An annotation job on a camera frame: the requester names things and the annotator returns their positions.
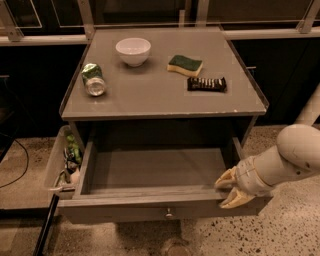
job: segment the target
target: black cabinet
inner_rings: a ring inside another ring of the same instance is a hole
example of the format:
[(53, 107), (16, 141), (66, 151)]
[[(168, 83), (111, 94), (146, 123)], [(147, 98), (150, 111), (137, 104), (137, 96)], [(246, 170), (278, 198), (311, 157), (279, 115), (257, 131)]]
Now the black cabinet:
[(0, 89), (14, 110), (6, 130), (19, 128), (17, 137), (56, 136), (64, 124), (60, 103), (84, 49), (85, 45), (0, 47), (0, 74), (10, 75)]
[(233, 41), (270, 103), (257, 124), (291, 124), (320, 82), (320, 39)]

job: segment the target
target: green sponge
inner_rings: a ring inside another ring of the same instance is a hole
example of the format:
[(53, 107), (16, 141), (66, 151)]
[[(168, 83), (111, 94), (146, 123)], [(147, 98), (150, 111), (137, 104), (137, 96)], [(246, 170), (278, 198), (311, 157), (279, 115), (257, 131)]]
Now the green sponge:
[(182, 55), (175, 55), (167, 66), (168, 71), (175, 71), (188, 77), (197, 77), (202, 68), (202, 60), (193, 60)]

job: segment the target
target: cabinet top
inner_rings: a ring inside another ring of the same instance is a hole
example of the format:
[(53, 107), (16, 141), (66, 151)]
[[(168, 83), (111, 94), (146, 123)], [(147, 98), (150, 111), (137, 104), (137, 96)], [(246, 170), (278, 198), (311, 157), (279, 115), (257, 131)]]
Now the cabinet top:
[[(115, 45), (128, 37), (151, 42), (148, 60), (129, 67)], [(186, 76), (168, 72), (174, 55), (203, 61), (199, 77), (225, 77), (227, 92), (187, 90)], [(92, 97), (84, 89), (81, 74), (73, 85), (61, 115), (66, 121), (256, 116), (266, 113), (264, 96), (258, 96), (235, 53), (215, 27), (97, 30), (84, 60), (98, 64), (107, 93)]]

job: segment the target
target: terrazzo floor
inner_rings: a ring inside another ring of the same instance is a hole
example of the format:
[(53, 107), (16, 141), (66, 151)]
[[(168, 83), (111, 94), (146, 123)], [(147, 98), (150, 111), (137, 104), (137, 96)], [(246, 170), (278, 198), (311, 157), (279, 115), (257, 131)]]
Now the terrazzo floor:
[[(255, 155), (273, 146), (282, 128), (254, 127), (245, 154)], [(54, 139), (19, 139), (28, 150), (28, 171), (16, 183), (0, 189), (0, 209), (49, 205), (51, 197), (43, 180)], [(25, 152), (14, 143), (0, 164), (1, 184), (19, 176), (25, 164)], [(32, 255), (42, 223), (36, 218), (0, 219), (0, 256)], [(320, 256), (320, 175), (280, 185), (258, 216), (73, 225), (57, 213), (44, 252), (156, 256), (176, 240), (195, 256)]]

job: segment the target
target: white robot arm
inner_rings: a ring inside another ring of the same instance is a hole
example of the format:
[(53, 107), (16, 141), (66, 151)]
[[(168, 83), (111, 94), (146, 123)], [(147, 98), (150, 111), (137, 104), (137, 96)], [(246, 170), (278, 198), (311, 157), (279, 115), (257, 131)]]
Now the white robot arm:
[(257, 156), (241, 160), (216, 181), (217, 189), (232, 187), (221, 204), (229, 209), (266, 195), (278, 184), (320, 174), (320, 131), (295, 124), (284, 128), (276, 145)]

